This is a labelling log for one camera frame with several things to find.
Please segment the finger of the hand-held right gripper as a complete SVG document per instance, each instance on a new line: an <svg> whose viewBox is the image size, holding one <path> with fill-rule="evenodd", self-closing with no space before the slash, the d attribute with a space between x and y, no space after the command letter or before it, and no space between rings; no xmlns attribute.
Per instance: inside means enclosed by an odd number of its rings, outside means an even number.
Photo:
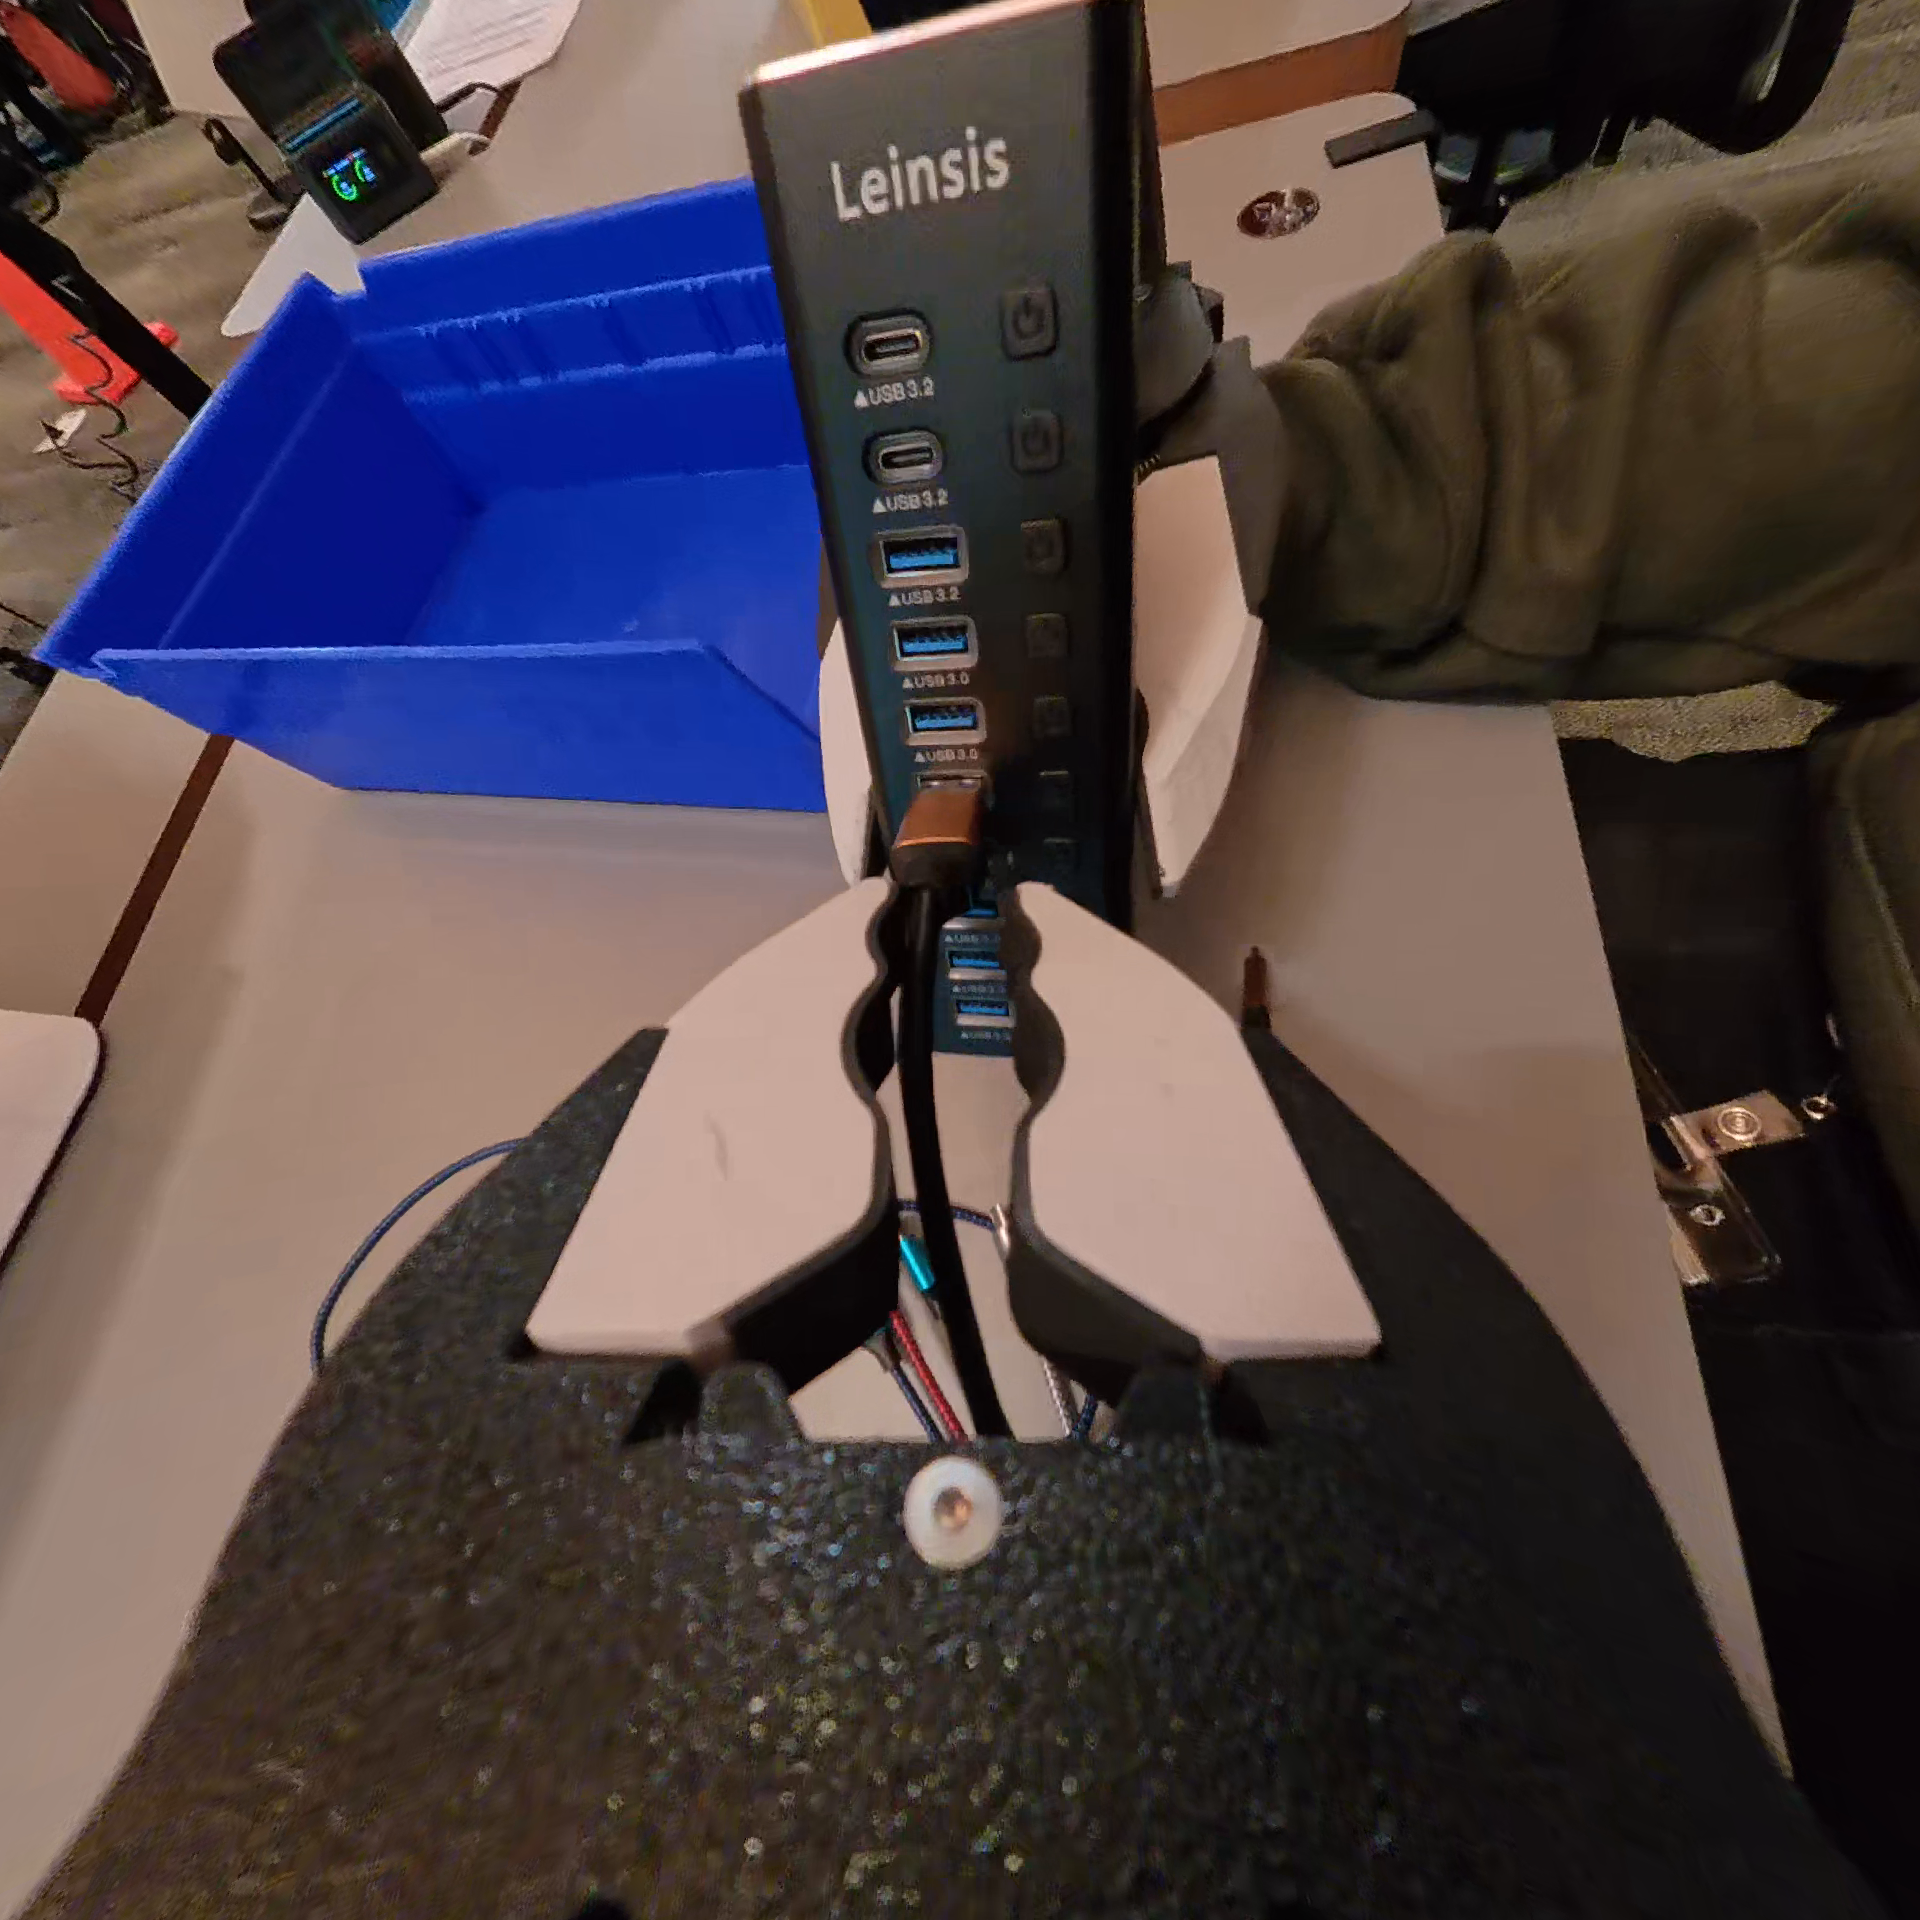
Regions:
<svg viewBox="0 0 1920 1920"><path fill-rule="evenodd" d="M823 649L818 737L832 850L846 885L852 887L872 875L878 803L856 671L844 639L830 639Z"/></svg>
<svg viewBox="0 0 1920 1920"><path fill-rule="evenodd" d="M1154 469L1135 489L1133 665L1159 897L1181 892L1226 809L1261 660L1219 455Z"/></svg>

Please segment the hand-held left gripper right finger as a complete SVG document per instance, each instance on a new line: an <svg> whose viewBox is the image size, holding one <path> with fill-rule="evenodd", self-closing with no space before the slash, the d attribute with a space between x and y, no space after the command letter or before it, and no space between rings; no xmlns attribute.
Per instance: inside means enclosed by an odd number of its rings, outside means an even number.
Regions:
<svg viewBox="0 0 1920 1920"><path fill-rule="evenodd" d="M1002 963L1024 1341L1072 1378L1372 1356L1375 1310L1236 1021L1037 879L1002 902Z"/></svg>

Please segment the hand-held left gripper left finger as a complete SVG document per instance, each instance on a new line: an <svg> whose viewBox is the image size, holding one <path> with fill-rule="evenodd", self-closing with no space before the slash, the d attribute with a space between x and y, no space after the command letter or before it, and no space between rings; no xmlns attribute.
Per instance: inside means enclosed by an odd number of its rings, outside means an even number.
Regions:
<svg viewBox="0 0 1920 1920"><path fill-rule="evenodd" d="M864 879L688 999L591 1182L525 1337L546 1358L733 1362L804 1388L895 1305L882 924Z"/></svg>

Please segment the black multiport usb hub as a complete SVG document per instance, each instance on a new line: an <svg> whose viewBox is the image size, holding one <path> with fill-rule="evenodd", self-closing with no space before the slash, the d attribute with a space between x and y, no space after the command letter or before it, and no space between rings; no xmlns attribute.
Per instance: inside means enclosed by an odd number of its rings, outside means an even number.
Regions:
<svg viewBox="0 0 1920 1920"><path fill-rule="evenodd" d="M983 790L934 1049L1003 1055L998 894L1131 918L1139 4L986 4L738 94L892 838Z"/></svg>

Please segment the person's right forearm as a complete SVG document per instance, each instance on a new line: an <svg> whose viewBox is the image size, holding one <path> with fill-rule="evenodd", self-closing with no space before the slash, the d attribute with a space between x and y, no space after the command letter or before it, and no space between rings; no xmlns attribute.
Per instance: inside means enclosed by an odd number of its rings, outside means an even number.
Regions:
<svg viewBox="0 0 1920 1920"><path fill-rule="evenodd" d="M1916 127L1452 236L1259 377L1263 626L1359 695L1916 701Z"/></svg>

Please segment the grey desk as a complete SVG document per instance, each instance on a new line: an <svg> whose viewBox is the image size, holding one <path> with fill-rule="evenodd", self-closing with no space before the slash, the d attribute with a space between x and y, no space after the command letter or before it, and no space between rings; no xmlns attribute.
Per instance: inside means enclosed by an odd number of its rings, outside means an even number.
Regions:
<svg viewBox="0 0 1920 1920"><path fill-rule="evenodd" d="M4 1266L4 1916L148 1717L403 1189L540 1124L842 882L812 814L359 796L67 678L4 764L4 1007L106 1042ZM1544 710L1259 685L1143 931L1284 1042L1552 1314L1781 1741Z"/></svg>

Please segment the blue plastic bin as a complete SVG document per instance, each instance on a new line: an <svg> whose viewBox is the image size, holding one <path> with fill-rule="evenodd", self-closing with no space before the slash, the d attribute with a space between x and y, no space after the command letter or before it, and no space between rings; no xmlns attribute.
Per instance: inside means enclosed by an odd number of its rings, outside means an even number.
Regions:
<svg viewBox="0 0 1920 1920"><path fill-rule="evenodd" d="M301 277L39 660L341 788L823 811L747 178Z"/></svg>

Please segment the black office chair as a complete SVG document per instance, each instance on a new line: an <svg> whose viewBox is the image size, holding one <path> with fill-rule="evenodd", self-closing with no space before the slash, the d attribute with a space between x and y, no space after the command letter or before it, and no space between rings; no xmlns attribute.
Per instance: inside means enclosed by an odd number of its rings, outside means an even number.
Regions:
<svg viewBox="0 0 1920 1920"><path fill-rule="evenodd" d="M1423 149L1446 231L1620 158L1664 124L1719 155L1791 133L1824 90L1853 2L1410 4L1407 108L1326 145L1328 167Z"/></svg>

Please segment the white paper sheet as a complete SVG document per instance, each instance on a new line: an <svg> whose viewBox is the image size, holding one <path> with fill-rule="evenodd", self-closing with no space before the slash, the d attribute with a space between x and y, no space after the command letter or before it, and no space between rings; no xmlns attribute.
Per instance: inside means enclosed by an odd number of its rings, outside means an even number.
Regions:
<svg viewBox="0 0 1920 1920"><path fill-rule="evenodd" d="M503 90L558 54L578 12L581 2L420 2L399 47L435 100L467 84Z"/></svg>

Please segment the black power station with display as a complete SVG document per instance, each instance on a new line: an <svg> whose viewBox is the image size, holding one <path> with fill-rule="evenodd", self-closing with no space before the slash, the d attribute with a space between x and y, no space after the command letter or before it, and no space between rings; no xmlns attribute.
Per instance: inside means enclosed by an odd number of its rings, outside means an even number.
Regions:
<svg viewBox="0 0 1920 1920"><path fill-rule="evenodd" d="M426 154L447 134L379 4L248 2L212 47L234 98L350 245L438 194Z"/></svg>

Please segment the black tripod leg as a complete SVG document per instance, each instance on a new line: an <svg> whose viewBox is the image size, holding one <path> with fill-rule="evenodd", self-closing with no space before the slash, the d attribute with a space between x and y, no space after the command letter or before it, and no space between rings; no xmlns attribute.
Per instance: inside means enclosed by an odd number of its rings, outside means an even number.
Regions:
<svg viewBox="0 0 1920 1920"><path fill-rule="evenodd" d="M156 394L183 420L191 420L207 404L210 386L175 353L179 333L160 322L142 322L83 268L67 243L10 203L3 206L3 259L13 261L46 293L58 297L106 350L140 374L140 386L132 394Z"/></svg>

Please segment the orange traffic cone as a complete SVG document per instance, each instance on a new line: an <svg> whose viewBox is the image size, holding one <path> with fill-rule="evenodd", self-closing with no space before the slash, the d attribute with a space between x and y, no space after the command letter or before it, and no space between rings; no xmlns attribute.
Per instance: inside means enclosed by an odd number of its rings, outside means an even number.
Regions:
<svg viewBox="0 0 1920 1920"><path fill-rule="evenodd" d="M64 404L107 406L140 386L124 358L10 259L3 259L3 310L54 363L53 394Z"/></svg>

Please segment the metal desk bracket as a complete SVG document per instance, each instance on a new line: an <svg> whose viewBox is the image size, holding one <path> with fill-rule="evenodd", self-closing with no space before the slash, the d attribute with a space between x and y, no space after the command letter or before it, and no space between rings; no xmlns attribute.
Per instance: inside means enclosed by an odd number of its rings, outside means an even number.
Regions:
<svg viewBox="0 0 1920 1920"><path fill-rule="evenodd" d="M1781 1278L1786 1263L1728 1170L1734 1155L1811 1139L1838 1116L1829 1089L1795 1102L1755 1091L1682 1111L1648 1049L1624 1037L1651 1173L1666 1212L1670 1262L1687 1289Z"/></svg>

